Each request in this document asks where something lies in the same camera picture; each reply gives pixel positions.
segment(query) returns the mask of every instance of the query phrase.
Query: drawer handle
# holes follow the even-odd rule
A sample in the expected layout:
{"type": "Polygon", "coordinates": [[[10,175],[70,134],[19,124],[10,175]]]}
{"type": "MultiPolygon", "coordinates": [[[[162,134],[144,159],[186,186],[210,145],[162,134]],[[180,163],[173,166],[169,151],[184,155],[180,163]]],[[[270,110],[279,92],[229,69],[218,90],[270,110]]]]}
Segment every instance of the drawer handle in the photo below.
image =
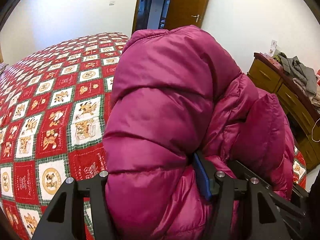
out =
{"type": "Polygon", "coordinates": [[[264,75],[268,80],[271,80],[271,78],[269,78],[269,76],[266,74],[266,73],[264,73],[262,70],[259,70],[260,71],[260,73],[262,74],[262,75],[264,75]]]}
{"type": "Polygon", "coordinates": [[[309,154],[309,152],[308,151],[306,151],[306,155],[307,155],[307,157],[309,158],[309,160],[311,160],[311,158],[310,158],[310,154],[309,154]]]}
{"type": "Polygon", "coordinates": [[[296,102],[292,99],[291,96],[289,96],[287,93],[286,93],[286,96],[290,99],[290,101],[291,101],[292,103],[294,103],[295,106],[297,105],[296,102]]]}
{"type": "Polygon", "coordinates": [[[308,125],[311,126],[311,123],[309,122],[308,118],[306,117],[306,115],[303,112],[302,112],[302,116],[307,121],[308,125]]]}

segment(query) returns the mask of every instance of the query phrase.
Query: blue plastic piece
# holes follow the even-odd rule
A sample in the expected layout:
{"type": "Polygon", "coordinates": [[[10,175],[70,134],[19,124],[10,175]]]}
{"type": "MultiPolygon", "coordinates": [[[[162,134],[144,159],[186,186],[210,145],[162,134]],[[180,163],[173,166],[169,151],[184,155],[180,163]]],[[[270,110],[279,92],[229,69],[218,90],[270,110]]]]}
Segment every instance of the blue plastic piece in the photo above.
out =
{"type": "Polygon", "coordinates": [[[212,198],[212,194],[210,191],[210,181],[209,178],[204,170],[204,167],[202,166],[202,163],[196,153],[194,155],[193,160],[193,168],[196,172],[196,182],[197,187],[200,192],[200,194],[207,200],[210,201],[212,198]]]}

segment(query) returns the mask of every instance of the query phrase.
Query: dresser drawer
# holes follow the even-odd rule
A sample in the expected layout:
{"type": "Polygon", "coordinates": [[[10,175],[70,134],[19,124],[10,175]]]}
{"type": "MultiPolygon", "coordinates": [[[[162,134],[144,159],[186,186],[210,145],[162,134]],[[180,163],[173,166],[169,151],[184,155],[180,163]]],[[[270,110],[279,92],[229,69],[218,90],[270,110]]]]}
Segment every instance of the dresser drawer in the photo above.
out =
{"type": "Polygon", "coordinates": [[[315,141],[312,139],[312,134],[310,134],[308,136],[308,139],[309,139],[309,142],[311,143],[313,149],[316,152],[316,156],[317,156],[318,160],[320,160],[320,142],[317,142],[317,141],[320,141],[320,127],[315,126],[315,128],[313,130],[313,139],[315,141]]]}
{"type": "Polygon", "coordinates": [[[311,170],[319,164],[319,159],[309,140],[310,138],[306,137],[299,145],[303,158],[306,161],[307,170],[311,170]]]}
{"type": "Polygon", "coordinates": [[[299,101],[298,97],[290,91],[284,84],[281,85],[277,96],[286,105],[289,112],[296,117],[297,122],[306,134],[310,134],[315,124],[311,115],[299,101]]]}
{"type": "Polygon", "coordinates": [[[256,87],[273,92],[280,80],[280,76],[258,59],[255,59],[248,72],[248,77],[256,87]]]}

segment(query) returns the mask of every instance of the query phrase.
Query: silver screw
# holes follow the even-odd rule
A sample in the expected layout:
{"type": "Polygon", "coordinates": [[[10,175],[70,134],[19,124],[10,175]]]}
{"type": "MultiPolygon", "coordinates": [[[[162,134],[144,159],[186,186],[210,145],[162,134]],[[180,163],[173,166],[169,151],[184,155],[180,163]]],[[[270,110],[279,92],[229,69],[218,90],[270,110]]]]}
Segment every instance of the silver screw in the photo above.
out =
{"type": "Polygon", "coordinates": [[[108,172],[107,171],[101,171],[99,173],[99,176],[105,178],[106,176],[108,176],[108,172]]]}
{"type": "Polygon", "coordinates": [[[217,171],[217,177],[223,178],[226,174],[223,171],[217,171]]]}
{"type": "Polygon", "coordinates": [[[250,181],[251,181],[252,184],[258,184],[259,183],[259,180],[257,178],[255,178],[255,177],[251,178],[250,181]]]}
{"type": "Polygon", "coordinates": [[[71,184],[72,182],[74,182],[74,178],[73,177],[68,177],[67,179],[66,179],[66,183],[67,184],[71,184]]]}

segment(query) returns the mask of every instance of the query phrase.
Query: white cable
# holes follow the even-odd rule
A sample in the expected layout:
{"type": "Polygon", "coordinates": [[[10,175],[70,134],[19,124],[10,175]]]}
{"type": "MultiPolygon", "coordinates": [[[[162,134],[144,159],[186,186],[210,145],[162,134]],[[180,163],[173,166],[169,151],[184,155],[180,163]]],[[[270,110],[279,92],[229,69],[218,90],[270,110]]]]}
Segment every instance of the white cable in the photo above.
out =
{"type": "Polygon", "coordinates": [[[311,139],[312,139],[314,142],[320,142],[320,140],[319,140],[319,141],[315,141],[315,140],[313,139],[313,129],[316,127],[317,122],[315,123],[315,125],[313,126],[312,131],[311,131],[311,139]]]}

